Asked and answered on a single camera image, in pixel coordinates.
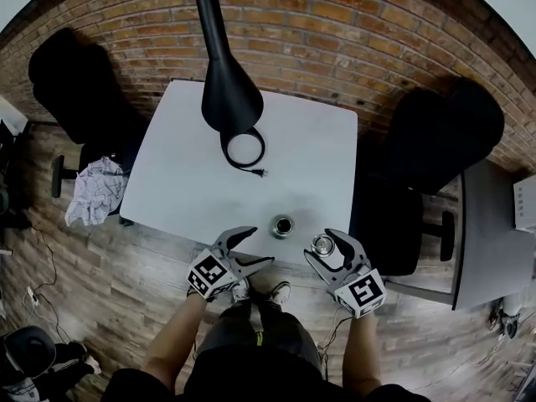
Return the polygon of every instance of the office chair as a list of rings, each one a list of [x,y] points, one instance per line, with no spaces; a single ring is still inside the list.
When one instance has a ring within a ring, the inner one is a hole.
[[[423,222],[422,193],[436,194],[484,159],[500,141],[504,114],[478,83],[460,78],[443,97],[415,89],[397,105],[384,145],[358,150],[350,234],[383,276],[415,272],[422,234],[441,237],[441,260],[454,250],[454,216]]]
[[[27,326],[13,331],[0,339],[0,385],[36,378],[55,358],[56,346],[43,329]]]
[[[63,28],[33,53],[28,76],[37,101],[73,142],[84,144],[78,171],[103,156],[121,164],[125,173],[131,170],[148,122],[124,98],[101,46],[83,45],[70,28]],[[64,178],[76,178],[76,171],[65,169],[64,157],[58,156],[54,198],[61,195]]]

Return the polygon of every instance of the gray desk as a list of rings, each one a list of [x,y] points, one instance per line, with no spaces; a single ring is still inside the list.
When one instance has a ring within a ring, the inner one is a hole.
[[[535,238],[514,229],[513,182],[489,161],[459,178],[456,265],[450,292],[431,291],[392,281],[388,289],[452,305],[475,307],[520,291],[533,274]]]

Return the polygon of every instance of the towel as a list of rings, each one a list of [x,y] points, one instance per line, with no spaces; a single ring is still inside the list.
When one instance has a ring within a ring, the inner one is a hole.
[[[76,177],[75,196],[65,213],[67,225],[78,218],[86,226],[104,222],[106,216],[119,206],[127,182],[128,177],[121,166],[110,158],[92,162]]]

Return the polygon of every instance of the power strip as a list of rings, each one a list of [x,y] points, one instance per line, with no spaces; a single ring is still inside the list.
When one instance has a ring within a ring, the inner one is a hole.
[[[34,295],[34,291],[30,286],[26,288],[26,293],[28,293],[30,299],[32,300],[33,307],[37,307],[39,305],[39,299]]]

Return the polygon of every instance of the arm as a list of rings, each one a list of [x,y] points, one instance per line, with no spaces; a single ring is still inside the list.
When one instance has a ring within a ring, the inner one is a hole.
[[[363,397],[380,387],[376,317],[352,319],[343,360],[343,387]]]
[[[186,298],[166,326],[152,340],[143,360],[142,371],[147,372],[171,391],[186,363],[207,302],[198,293]]]

